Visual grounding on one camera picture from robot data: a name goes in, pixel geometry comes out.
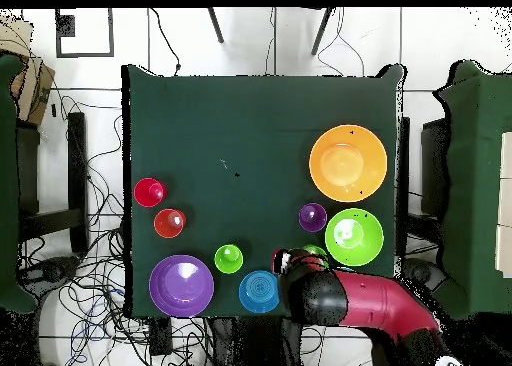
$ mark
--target purple plate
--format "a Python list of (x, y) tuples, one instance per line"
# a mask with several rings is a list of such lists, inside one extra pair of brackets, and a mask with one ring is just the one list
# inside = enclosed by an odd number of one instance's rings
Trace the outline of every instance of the purple plate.
[(193, 256), (169, 256), (151, 272), (149, 294), (166, 315), (188, 318), (210, 303), (213, 277), (208, 267)]

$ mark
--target green plate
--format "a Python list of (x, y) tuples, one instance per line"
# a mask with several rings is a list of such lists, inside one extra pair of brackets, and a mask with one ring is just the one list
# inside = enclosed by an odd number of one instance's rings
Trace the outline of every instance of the green plate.
[(325, 245), (331, 256), (348, 266), (362, 266), (379, 254), (384, 243), (382, 226), (363, 209), (346, 209), (327, 224)]

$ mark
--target cup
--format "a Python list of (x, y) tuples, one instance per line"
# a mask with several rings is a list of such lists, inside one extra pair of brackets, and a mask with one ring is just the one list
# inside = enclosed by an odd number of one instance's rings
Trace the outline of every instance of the cup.
[(327, 222), (327, 212), (318, 203), (307, 203), (299, 211), (299, 223), (308, 232), (320, 231)]
[(236, 245), (226, 244), (215, 252), (214, 261), (219, 271), (232, 274), (242, 267), (244, 258)]
[(133, 189), (135, 201), (142, 207), (154, 207), (167, 195), (166, 186), (154, 178), (142, 178)]
[(153, 226), (162, 238), (174, 238), (185, 226), (186, 217), (181, 210), (163, 209), (155, 216)]

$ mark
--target blue bowl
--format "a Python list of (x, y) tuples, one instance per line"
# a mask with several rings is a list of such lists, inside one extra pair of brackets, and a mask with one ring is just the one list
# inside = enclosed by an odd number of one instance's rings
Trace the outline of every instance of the blue bowl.
[(267, 313), (279, 304), (277, 278), (267, 271), (246, 275), (238, 289), (240, 303), (252, 313)]

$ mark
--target chair leg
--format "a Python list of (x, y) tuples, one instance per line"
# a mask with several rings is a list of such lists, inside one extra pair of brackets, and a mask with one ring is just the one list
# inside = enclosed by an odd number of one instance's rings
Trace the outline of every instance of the chair leg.
[(219, 22), (217, 20), (217, 16), (215, 15), (215, 10), (213, 10), (213, 7), (208, 7), (208, 13), (210, 13), (210, 19), (212, 19), (213, 28), (215, 29), (215, 33), (217, 34), (217, 39), (222, 44), (224, 42), (224, 38), (222, 37), (222, 32), (220, 31)]
[(322, 37), (324, 36), (325, 28), (327, 27), (327, 22), (329, 21), (329, 17), (331, 16), (332, 9), (333, 7), (325, 8), (324, 17), (322, 18), (322, 22), (320, 23), (320, 27), (318, 28), (315, 43), (313, 44), (313, 49), (311, 50), (312, 56), (314, 56), (318, 51), (318, 46), (320, 45), (320, 41), (322, 41)]

